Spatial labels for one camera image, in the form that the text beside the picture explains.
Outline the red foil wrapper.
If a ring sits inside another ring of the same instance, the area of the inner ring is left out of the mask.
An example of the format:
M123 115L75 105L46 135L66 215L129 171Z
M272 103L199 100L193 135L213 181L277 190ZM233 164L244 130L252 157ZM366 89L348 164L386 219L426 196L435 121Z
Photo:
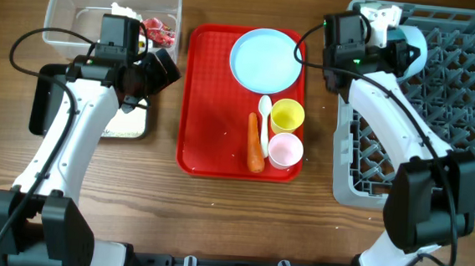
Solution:
M148 39L156 47L169 48L176 41L176 33L158 18L148 18L142 22L147 30Z

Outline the white tissue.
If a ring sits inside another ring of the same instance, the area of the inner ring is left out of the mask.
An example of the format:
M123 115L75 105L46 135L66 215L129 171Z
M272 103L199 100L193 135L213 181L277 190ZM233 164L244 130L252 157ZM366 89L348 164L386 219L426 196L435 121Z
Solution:
M116 2L111 3L110 6L111 6L111 12L115 16L126 16L127 18L137 19L140 22L142 21L141 15L137 13L136 11L132 10L131 8L121 7Z

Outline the orange carrot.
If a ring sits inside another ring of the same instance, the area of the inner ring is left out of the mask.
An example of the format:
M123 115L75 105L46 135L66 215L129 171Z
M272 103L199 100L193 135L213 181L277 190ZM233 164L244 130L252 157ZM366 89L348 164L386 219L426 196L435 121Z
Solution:
M249 171L254 173L262 172L265 164L259 140L257 115L252 112L248 116L247 167Z

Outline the light blue bowl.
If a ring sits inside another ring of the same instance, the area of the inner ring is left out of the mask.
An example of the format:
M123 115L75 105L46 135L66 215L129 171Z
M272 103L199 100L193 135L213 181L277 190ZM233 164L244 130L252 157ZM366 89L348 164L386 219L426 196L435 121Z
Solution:
M424 69L428 47L423 32L416 26L400 25L389 30L387 43L396 44L394 54L398 64L395 76L398 80L406 80Z

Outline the yellow cup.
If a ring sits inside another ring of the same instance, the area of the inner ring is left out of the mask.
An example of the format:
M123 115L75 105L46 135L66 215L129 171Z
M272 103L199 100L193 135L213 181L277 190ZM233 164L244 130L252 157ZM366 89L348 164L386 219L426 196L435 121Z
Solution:
M271 109L270 125L274 134L294 133L304 122L304 107L296 100L278 100Z

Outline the pink cup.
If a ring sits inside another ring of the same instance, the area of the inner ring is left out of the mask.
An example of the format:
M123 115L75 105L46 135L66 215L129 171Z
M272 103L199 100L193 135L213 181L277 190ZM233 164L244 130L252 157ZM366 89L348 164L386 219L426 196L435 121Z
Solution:
M285 170L296 165L303 157L302 141L292 133L280 133L268 143L268 159L272 167Z

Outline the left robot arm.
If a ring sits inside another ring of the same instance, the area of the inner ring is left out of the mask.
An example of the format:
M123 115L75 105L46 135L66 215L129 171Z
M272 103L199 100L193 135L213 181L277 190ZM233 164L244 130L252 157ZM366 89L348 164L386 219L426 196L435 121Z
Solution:
M0 189L0 266L141 266L129 243L99 241L80 212L84 174L118 111L147 109L181 73L164 49L151 52L146 26L106 14L100 39L63 79L39 74L63 97L36 156Z

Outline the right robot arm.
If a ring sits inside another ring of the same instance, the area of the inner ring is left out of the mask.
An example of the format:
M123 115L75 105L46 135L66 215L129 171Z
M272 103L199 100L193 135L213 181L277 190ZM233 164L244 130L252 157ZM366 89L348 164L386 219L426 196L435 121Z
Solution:
M395 173L384 230L351 266L414 266L441 247L455 253L474 229L475 155L440 139L398 85L426 64L423 33L356 11L328 14L321 27L327 87L366 120Z

